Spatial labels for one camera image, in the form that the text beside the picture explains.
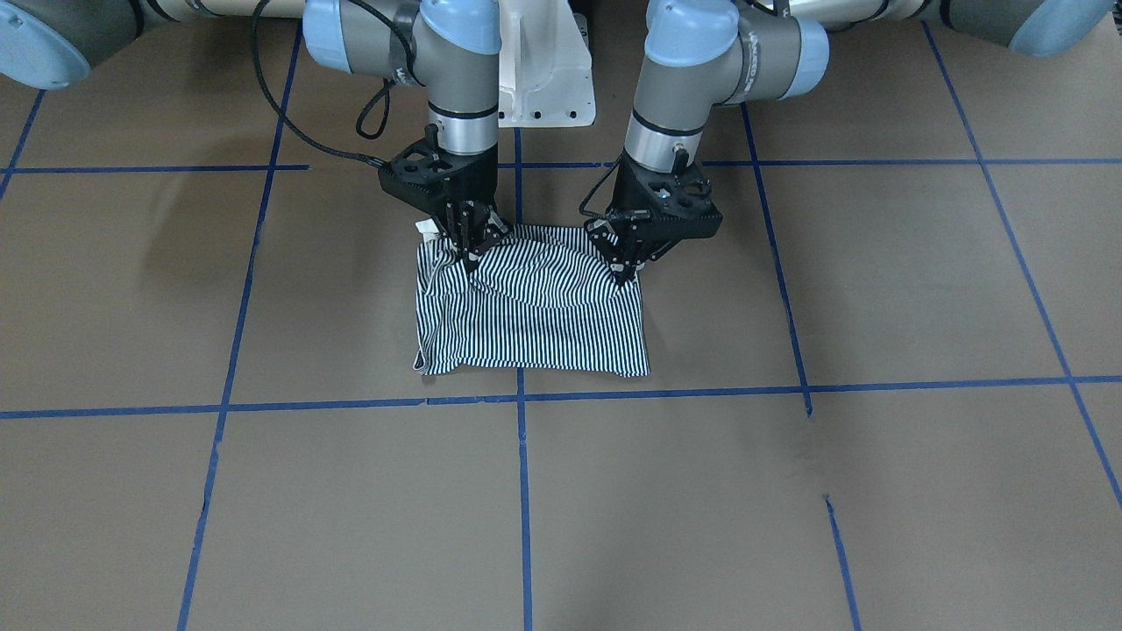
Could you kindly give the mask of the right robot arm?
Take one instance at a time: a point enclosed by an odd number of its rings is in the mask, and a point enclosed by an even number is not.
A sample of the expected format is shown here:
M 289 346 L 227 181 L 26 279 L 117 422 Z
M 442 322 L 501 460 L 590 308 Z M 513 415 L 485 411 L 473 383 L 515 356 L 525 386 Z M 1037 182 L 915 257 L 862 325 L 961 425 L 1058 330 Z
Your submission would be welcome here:
M 157 25 L 201 17 L 298 18 L 322 67 L 426 91 L 423 138 L 390 161 L 314 141 L 375 167 L 388 195 L 424 212 L 467 272 L 502 243 L 494 207 L 500 132 L 500 4 L 496 1 L 4 1 L 3 75 L 64 89 Z

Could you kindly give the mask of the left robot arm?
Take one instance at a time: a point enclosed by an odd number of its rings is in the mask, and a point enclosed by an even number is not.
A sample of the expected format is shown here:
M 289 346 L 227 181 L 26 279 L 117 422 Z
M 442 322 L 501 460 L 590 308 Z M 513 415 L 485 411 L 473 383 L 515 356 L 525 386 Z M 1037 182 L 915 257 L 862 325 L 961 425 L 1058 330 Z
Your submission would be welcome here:
M 614 190 L 585 231 L 626 285 L 678 243 L 721 227 L 697 159 L 714 108 L 802 97 L 822 80 L 830 33 L 882 19 L 934 21 L 1049 60 L 1089 35 L 1110 1 L 652 1 Z

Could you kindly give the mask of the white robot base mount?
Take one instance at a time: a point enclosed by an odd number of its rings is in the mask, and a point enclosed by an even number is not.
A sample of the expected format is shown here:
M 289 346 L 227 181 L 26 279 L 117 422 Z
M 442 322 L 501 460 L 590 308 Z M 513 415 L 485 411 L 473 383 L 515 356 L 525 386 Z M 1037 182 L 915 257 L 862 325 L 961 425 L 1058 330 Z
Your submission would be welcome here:
M 500 2 L 502 128 L 592 125 L 594 60 L 569 1 Z

